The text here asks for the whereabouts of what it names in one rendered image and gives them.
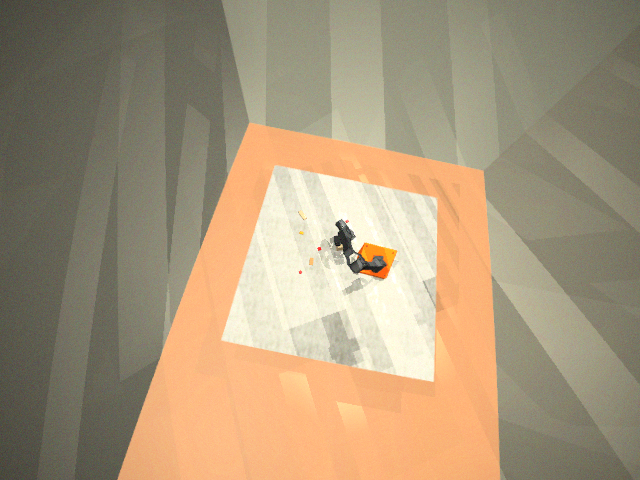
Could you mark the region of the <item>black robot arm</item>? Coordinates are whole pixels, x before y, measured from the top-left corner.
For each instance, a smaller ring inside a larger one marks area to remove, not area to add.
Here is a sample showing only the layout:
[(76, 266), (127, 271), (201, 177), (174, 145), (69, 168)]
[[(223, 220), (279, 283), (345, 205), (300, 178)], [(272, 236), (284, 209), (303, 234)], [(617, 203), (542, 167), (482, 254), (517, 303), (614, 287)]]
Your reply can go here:
[[(384, 261), (384, 256), (374, 255), (372, 261), (366, 261), (364, 257), (355, 252), (352, 248), (351, 240), (355, 239), (356, 236), (348, 225), (340, 219), (336, 222), (336, 227), (340, 230), (337, 236), (334, 236), (334, 244), (336, 246), (343, 245), (343, 254), (346, 257), (347, 265), (354, 273), (359, 273), (362, 270), (371, 270), (373, 273), (379, 273), (382, 269), (384, 269), (388, 264)], [(359, 256), (352, 264), (350, 264), (350, 256), (352, 254), (356, 254)]]

